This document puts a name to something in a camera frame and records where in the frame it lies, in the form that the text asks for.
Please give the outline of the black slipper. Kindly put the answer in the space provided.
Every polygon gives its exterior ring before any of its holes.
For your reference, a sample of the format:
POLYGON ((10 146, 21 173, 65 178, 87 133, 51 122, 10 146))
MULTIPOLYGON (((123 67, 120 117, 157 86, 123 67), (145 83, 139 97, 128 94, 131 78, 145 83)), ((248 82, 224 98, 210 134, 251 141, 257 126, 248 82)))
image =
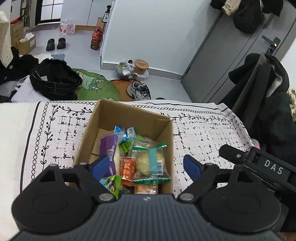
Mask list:
POLYGON ((55 50, 55 40, 49 39, 46 46, 46 51, 53 51, 55 50))
POLYGON ((58 44, 57 44, 57 49, 65 49, 66 48, 66 39, 65 38, 59 38, 58 44))

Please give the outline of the green cookie snack packet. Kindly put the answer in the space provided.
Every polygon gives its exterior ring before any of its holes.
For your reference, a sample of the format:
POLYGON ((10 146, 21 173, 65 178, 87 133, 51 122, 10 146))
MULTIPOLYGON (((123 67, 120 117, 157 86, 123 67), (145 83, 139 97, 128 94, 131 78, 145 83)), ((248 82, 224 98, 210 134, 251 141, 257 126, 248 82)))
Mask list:
POLYGON ((166 143, 161 143, 152 148, 137 146, 132 148, 131 157, 135 159, 132 183, 160 184, 171 181, 164 157, 166 147, 166 143))

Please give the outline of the grey sneaker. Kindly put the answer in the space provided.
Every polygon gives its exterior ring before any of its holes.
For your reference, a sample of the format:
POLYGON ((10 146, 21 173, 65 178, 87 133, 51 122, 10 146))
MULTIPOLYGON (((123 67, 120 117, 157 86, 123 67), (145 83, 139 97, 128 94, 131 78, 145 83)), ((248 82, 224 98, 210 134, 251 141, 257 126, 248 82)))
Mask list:
POLYGON ((127 94, 135 101, 151 100, 151 93, 146 84, 134 81, 127 87, 127 94))

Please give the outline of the red oil bottle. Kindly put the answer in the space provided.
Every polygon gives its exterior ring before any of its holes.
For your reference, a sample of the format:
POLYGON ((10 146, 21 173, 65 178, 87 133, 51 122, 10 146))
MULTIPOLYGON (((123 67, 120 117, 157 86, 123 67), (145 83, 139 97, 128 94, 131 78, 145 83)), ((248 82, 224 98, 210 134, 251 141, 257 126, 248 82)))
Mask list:
POLYGON ((92 34, 91 45, 90 45, 90 48, 92 50, 98 50, 100 48, 102 36, 103 36, 102 28, 97 27, 92 34))

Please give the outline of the green dinosaur floor mat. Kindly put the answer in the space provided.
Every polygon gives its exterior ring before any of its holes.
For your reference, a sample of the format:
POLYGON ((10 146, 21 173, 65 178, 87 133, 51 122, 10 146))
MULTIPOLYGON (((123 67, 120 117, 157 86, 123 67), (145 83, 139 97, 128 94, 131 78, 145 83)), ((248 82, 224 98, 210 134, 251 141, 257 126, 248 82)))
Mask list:
POLYGON ((101 100, 104 98, 121 101, 120 93, 114 83, 103 75, 84 69, 73 68, 82 79, 82 84, 75 89, 78 100, 101 100))

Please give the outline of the black coat on rack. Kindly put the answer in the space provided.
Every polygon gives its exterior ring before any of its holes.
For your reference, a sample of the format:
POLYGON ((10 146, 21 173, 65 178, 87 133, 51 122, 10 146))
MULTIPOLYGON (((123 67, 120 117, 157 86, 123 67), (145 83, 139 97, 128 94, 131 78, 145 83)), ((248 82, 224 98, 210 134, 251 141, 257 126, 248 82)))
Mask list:
POLYGON ((229 72, 234 87, 221 102, 243 122, 267 153, 295 161, 295 121, 290 112, 287 71, 274 56, 251 53, 229 72))

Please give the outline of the white patterned table cloth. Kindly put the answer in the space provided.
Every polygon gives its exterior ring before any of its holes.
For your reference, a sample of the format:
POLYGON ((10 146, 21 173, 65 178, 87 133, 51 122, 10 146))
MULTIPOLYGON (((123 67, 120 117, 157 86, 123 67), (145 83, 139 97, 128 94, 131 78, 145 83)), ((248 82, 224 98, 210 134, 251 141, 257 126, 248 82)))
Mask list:
MULTIPOLYGON (((219 148, 228 144, 247 151, 252 146, 243 123, 224 104, 149 100, 132 106, 173 121, 175 195, 192 182, 183 168, 186 154, 231 169, 233 165, 219 157, 219 148)), ((49 164, 72 166, 94 107, 94 101, 1 104, 1 240, 18 232, 11 215, 18 194, 49 164)))

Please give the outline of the orange candy snack packet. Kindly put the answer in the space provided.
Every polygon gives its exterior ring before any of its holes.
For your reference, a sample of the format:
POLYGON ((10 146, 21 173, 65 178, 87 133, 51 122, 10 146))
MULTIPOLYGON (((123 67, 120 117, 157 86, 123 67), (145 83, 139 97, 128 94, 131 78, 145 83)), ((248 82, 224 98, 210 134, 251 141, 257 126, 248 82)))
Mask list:
POLYGON ((132 180, 136 172, 135 159, 132 157, 121 158, 120 175, 121 182, 125 186, 134 186, 132 180))

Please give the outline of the clear plastic bag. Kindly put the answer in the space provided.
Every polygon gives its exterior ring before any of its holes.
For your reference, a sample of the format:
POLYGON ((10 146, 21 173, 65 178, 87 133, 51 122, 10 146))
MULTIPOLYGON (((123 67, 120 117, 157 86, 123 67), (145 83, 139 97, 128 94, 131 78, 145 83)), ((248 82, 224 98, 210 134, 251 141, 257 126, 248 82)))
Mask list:
POLYGON ((118 75, 119 79, 128 81, 132 80, 134 77, 134 67, 131 63, 120 62, 115 67, 115 72, 118 75))

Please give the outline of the clear wrapped cracker pack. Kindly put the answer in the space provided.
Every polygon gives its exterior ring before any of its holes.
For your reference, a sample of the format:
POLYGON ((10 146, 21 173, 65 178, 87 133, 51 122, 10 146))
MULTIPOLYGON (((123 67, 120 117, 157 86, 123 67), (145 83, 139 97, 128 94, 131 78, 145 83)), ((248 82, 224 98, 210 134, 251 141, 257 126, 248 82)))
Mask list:
POLYGON ((133 147, 153 148, 157 145, 158 145, 158 142, 156 142, 150 138, 143 137, 141 135, 136 135, 131 140, 129 140, 127 142, 122 142, 120 144, 120 146, 126 156, 130 156, 132 154, 133 147))

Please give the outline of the left black slipper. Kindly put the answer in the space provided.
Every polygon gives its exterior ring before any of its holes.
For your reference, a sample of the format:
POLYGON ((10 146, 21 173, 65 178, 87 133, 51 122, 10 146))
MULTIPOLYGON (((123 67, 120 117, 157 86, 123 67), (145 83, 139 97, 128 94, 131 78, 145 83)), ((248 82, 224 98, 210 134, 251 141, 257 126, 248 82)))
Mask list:
POLYGON ((46 46, 46 51, 53 51, 55 50, 55 40, 49 39, 46 46))

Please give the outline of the grey door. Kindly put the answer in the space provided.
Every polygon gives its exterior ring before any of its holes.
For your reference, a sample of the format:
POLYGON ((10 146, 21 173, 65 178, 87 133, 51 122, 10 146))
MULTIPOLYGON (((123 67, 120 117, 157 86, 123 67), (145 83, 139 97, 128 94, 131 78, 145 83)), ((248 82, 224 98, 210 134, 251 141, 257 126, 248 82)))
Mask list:
POLYGON ((228 73, 241 66, 247 55, 268 50, 262 35, 281 40, 272 55, 281 60, 295 38, 295 7, 289 1, 283 2, 280 16, 266 15, 253 34, 240 32, 230 17, 220 14, 182 76, 191 101, 218 103, 234 87, 228 73))

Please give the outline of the purple wafer snack pack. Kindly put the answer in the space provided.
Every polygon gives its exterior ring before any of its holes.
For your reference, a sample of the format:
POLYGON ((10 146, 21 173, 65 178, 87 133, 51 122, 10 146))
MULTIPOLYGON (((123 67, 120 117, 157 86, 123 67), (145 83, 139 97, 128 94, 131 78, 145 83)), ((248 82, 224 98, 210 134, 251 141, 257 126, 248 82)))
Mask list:
POLYGON ((113 134, 103 137, 100 141, 100 155, 107 155, 109 157, 109 166, 104 178, 113 175, 120 175, 120 151, 118 144, 118 135, 113 134))

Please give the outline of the right black slipper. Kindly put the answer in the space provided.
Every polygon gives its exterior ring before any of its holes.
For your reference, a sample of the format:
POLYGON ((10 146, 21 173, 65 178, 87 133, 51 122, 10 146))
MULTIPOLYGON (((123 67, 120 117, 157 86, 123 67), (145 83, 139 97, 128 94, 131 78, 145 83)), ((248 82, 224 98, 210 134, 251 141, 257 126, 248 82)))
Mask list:
POLYGON ((66 39, 65 38, 59 38, 58 44, 57 44, 57 49, 65 49, 66 48, 66 39))

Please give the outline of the black clothes pile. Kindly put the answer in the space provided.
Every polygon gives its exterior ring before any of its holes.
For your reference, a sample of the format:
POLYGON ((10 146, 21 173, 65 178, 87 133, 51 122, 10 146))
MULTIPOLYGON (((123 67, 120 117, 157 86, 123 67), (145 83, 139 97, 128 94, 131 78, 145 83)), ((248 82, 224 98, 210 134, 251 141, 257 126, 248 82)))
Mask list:
POLYGON ((77 100, 74 91, 83 80, 64 60, 45 59, 32 70, 30 82, 49 100, 77 100))

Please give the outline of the small cardboard box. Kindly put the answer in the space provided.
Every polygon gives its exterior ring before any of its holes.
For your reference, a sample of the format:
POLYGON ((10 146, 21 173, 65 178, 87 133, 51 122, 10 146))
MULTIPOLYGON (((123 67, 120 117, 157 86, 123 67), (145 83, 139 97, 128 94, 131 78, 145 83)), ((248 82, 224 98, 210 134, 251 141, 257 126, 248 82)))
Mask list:
POLYGON ((29 54, 36 47, 36 36, 27 33, 18 43, 18 50, 21 55, 29 54))

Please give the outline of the water bottle pack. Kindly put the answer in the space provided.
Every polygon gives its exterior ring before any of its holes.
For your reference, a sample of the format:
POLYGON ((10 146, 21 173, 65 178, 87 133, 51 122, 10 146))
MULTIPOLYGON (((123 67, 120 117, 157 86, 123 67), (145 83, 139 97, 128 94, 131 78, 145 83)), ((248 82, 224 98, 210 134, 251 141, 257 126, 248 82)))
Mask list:
POLYGON ((60 33, 64 35, 72 35, 75 33, 75 23, 72 19, 65 19, 60 21, 60 33))

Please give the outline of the brown lidded cup container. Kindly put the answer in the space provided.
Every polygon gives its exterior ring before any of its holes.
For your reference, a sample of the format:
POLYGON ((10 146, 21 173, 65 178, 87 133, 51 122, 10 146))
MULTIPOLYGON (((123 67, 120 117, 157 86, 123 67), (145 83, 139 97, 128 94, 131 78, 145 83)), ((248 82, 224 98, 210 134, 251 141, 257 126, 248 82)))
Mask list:
POLYGON ((134 62, 134 71, 139 75, 143 75, 148 70, 149 64, 144 60, 137 59, 134 62))

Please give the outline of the blue snack packet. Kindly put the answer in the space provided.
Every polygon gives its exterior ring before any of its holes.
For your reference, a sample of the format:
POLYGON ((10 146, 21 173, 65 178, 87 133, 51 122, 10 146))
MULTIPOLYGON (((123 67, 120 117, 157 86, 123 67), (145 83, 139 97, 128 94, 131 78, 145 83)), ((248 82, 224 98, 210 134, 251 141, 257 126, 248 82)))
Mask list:
POLYGON ((113 133, 118 136, 120 143, 129 142, 137 136, 134 127, 129 127, 125 129, 121 128, 120 126, 115 126, 113 133))

